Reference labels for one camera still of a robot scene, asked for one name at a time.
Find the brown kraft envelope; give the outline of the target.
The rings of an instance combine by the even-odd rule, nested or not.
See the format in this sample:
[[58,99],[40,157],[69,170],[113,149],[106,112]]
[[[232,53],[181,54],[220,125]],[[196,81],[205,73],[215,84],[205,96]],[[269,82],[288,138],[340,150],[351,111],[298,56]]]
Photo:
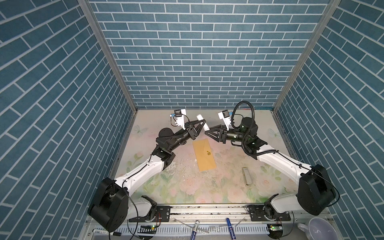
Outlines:
[[193,142],[200,172],[214,170],[217,165],[208,139]]

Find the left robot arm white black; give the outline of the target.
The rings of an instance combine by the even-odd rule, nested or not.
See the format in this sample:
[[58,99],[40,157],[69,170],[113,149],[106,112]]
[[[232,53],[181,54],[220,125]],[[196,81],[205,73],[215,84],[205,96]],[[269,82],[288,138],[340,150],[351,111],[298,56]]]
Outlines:
[[133,193],[151,177],[161,173],[174,160],[173,152],[189,139],[195,140],[206,124],[206,120],[185,123],[184,129],[173,132],[163,128],[156,138],[156,147],[141,165],[116,179],[103,179],[88,207],[88,215],[105,230],[113,232],[126,220],[151,221],[157,214],[157,203],[147,196],[133,200]]

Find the blue white marker pen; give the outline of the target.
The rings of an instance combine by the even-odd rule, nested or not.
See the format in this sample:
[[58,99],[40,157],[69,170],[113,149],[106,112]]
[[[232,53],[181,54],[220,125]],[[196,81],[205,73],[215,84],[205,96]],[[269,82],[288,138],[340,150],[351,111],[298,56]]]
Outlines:
[[195,221],[195,224],[193,226],[193,230],[192,230],[192,234],[191,234],[190,240],[195,240],[199,224],[200,224],[200,221]]

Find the left circuit board green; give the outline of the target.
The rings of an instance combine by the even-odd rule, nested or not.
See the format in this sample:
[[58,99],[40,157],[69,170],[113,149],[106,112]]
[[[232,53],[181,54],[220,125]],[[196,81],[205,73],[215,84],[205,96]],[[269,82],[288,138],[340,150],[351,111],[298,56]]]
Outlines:
[[138,238],[140,240],[151,240],[157,233],[157,227],[154,226],[140,226],[138,231]]

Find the circuit board green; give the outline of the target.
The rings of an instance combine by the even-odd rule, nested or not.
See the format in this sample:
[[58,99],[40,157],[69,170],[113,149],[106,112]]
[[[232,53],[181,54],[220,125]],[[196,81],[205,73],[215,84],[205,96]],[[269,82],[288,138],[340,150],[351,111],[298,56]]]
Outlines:
[[157,227],[154,226],[140,226],[138,231],[138,238],[140,240],[151,240],[157,233]]
[[281,224],[267,224],[268,236],[273,240],[279,240],[283,236],[284,228]]

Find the right circuit board green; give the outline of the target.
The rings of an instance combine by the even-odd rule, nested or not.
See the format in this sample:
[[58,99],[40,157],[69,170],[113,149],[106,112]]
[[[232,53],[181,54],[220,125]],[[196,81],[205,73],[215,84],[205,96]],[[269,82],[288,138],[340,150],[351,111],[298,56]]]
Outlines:
[[281,224],[267,224],[268,236],[273,240],[279,240],[283,236],[284,228]]

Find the black marker pen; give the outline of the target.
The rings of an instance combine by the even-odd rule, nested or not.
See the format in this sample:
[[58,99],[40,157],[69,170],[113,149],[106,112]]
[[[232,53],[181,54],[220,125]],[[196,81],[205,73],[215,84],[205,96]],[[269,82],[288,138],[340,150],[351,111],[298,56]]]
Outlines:
[[117,237],[120,237],[122,235],[122,233],[120,232],[108,232],[107,230],[99,230],[99,229],[93,229],[93,233],[109,235],[109,236],[117,236]]

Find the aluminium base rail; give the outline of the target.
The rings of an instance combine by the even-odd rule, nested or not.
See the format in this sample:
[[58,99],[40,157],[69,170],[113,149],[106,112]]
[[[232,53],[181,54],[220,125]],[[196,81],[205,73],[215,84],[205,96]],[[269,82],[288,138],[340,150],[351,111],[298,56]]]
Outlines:
[[169,222],[141,222],[137,218],[126,220],[117,230],[114,232],[120,232],[122,235],[109,236],[103,234],[93,233],[93,229],[105,230],[100,224],[98,224],[92,218],[88,218],[81,231],[81,240],[94,240],[97,237],[101,239],[129,239],[132,234],[138,238],[138,231],[140,226],[154,226],[157,227],[157,233],[151,239],[156,237],[165,237],[167,239],[171,237],[190,237],[195,221],[200,221],[197,234],[202,237],[215,237],[229,235],[229,230],[226,222],[226,218],[229,218],[234,232],[237,238],[241,235],[246,236],[268,236],[269,232],[267,224],[281,224],[284,228],[283,236],[287,236],[294,230],[297,230],[297,224],[306,224],[312,215],[305,211],[289,211],[291,221],[261,221],[252,222],[250,214],[246,211],[247,205],[262,205],[262,204],[173,204],[173,205],[161,205],[157,206],[171,206],[171,214]]

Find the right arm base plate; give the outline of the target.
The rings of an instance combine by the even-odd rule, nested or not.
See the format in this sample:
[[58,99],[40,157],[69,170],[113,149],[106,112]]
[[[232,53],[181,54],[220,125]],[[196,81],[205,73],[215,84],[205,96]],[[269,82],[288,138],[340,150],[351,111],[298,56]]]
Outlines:
[[250,214],[252,222],[261,221],[291,221],[291,216],[288,212],[277,213],[271,207],[266,205],[247,205],[246,211]]

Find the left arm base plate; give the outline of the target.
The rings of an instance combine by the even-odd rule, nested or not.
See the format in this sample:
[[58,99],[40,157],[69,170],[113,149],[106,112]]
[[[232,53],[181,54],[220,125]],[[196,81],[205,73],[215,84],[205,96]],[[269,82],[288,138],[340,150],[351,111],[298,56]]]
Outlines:
[[156,206],[152,207],[150,211],[141,217],[141,222],[169,222],[171,214],[171,206]]

